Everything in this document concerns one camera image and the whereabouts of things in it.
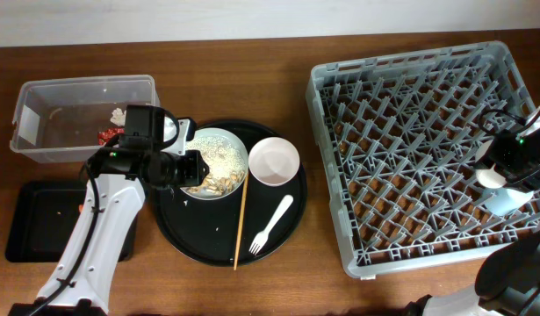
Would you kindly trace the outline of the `cream cup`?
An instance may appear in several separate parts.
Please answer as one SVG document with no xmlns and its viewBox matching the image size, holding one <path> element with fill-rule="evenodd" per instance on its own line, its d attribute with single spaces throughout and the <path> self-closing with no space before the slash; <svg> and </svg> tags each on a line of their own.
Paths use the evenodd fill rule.
<svg viewBox="0 0 540 316">
<path fill-rule="evenodd" d="M 480 160 L 486 155 L 489 147 L 492 145 L 493 140 L 484 142 L 475 154 L 475 163 L 480 162 Z M 478 182 L 488 189 L 499 189 L 502 188 L 506 183 L 506 178 L 494 170 L 494 167 L 490 169 L 485 167 L 474 167 L 475 176 Z"/>
</svg>

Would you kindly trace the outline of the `pink saucer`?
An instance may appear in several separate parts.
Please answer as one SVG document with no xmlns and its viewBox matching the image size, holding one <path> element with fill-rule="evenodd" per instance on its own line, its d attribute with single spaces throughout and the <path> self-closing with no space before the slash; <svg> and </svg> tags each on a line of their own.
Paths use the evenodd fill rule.
<svg viewBox="0 0 540 316">
<path fill-rule="evenodd" d="M 248 153 L 248 166 L 259 182 L 281 186 L 295 177 L 300 168 L 300 157 L 293 144 L 280 137 L 258 141 Z"/>
</svg>

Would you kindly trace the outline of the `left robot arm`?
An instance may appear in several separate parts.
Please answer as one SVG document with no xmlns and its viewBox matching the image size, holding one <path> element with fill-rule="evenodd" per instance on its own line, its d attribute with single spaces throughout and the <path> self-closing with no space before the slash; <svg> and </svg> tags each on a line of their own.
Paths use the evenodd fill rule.
<svg viewBox="0 0 540 316">
<path fill-rule="evenodd" d="M 12 315 L 106 315 L 113 275 L 128 231 L 158 190 L 200 185 L 209 168 L 186 145 L 197 124 L 155 106 L 129 105 L 122 133 L 84 164 L 88 176 L 82 210 L 52 276 L 31 304 Z"/>
</svg>

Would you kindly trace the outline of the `blue cup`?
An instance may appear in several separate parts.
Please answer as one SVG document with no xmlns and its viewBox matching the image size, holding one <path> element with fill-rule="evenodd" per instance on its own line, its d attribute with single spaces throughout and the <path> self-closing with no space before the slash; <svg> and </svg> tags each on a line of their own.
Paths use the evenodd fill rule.
<svg viewBox="0 0 540 316">
<path fill-rule="evenodd" d="M 492 214 L 505 216 L 513 210 L 528 203 L 534 196 L 534 192 L 524 193 L 514 189 L 484 189 L 482 197 L 486 198 L 484 207 Z"/>
</svg>

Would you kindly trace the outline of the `grey plate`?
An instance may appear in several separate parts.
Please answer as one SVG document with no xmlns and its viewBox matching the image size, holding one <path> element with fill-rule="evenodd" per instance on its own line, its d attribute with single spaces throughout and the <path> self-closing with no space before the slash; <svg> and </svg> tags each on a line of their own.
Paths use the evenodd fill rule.
<svg viewBox="0 0 540 316">
<path fill-rule="evenodd" d="M 197 130 L 195 132 L 194 139 L 200 138 L 200 137 L 205 137 L 205 136 L 220 136 L 220 137 L 226 138 L 229 143 L 231 143 L 234 147 L 236 147 L 240 151 L 242 159 L 245 161 L 245 169 L 243 171 L 246 172 L 246 170 L 248 169 L 248 151 L 245 148 L 245 145 L 243 144 L 243 142 L 234 133 L 231 133 L 231 132 L 229 132 L 227 130 L 224 130 L 222 128 L 208 127 L 208 128 L 202 128 L 200 130 Z M 197 198 L 197 199 L 200 199 L 200 200 L 215 200 L 215 199 L 219 199 L 219 198 L 224 198 L 224 197 L 226 197 L 226 196 L 228 196 L 228 195 L 230 195 L 231 193 L 234 192 L 234 191 L 232 191 L 231 193 L 229 193 L 229 194 L 227 194 L 227 195 L 225 195 L 223 197 L 204 198 L 204 197 L 201 197 L 201 196 L 191 195 L 190 193 L 185 192 L 184 188 L 182 188 L 181 191 L 186 193 L 187 195 L 191 196 L 192 198 Z"/>
</svg>

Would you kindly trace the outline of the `red snack wrapper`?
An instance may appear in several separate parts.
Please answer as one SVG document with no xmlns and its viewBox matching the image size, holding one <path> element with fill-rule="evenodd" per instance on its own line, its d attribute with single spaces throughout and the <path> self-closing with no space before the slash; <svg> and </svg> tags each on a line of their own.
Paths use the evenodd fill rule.
<svg viewBox="0 0 540 316">
<path fill-rule="evenodd" d="M 103 146 L 105 145 L 111 138 L 113 138 L 115 135 L 117 134 L 120 134 L 120 133 L 123 133 L 124 132 L 124 129 L 123 128 L 108 128 L 102 132 L 98 132 L 97 133 L 97 140 L 98 140 L 98 144 L 100 146 Z"/>
</svg>

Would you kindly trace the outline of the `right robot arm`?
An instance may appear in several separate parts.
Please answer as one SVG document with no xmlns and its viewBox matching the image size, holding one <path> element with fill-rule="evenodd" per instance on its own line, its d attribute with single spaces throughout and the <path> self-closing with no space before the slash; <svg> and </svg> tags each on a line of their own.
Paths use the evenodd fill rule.
<svg viewBox="0 0 540 316">
<path fill-rule="evenodd" d="M 488 191 L 487 210 L 495 215 L 527 204 L 540 190 L 540 107 L 513 119 L 520 128 L 493 133 L 475 155 L 475 176 Z M 532 235 L 489 255 L 473 285 L 451 295 L 426 295 L 403 314 L 539 316 L 540 220 Z"/>
</svg>

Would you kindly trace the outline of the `wooden chopstick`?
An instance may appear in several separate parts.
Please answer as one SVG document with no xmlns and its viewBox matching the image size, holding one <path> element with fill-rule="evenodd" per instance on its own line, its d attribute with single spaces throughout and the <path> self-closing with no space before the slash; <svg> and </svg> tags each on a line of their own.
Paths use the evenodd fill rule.
<svg viewBox="0 0 540 316">
<path fill-rule="evenodd" d="M 238 226 L 237 226 L 237 235 L 236 235 L 235 250 L 234 250 L 234 265 L 233 265 L 234 271 L 236 271 L 238 268 L 238 261 L 239 261 L 239 255 L 240 255 L 240 249 L 241 249 L 242 229 L 243 229 L 245 207 L 246 207 L 246 201 L 247 201 L 247 195 L 248 195 L 248 179 L 249 179 L 249 170 L 247 169 L 245 172 L 245 177 L 244 177 L 244 182 L 243 182 L 243 187 L 242 187 L 242 194 L 241 194 L 241 208 L 240 208 L 240 213 L 239 213 L 239 221 L 238 221 Z"/>
</svg>

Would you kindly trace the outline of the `white plastic fork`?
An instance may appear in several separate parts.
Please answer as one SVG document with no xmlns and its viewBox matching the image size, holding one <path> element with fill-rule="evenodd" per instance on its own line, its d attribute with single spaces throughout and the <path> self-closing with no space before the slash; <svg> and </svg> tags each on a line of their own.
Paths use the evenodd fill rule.
<svg viewBox="0 0 540 316">
<path fill-rule="evenodd" d="M 266 227 L 259 232 L 256 237 L 253 239 L 248 251 L 252 255 L 257 255 L 260 250 L 265 246 L 267 240 L 269 239 L 269 234 L 272 231 L 272 229 L 275 227 L 277 222 L 284 216 L 284 214 L 287 212 L 289 207 L 292 205 L 294 198 L 292 195 L 285 195 L 279 205 L 277 206 L 277 209 L 272 214 L 268 224 Z"/>
</svg>

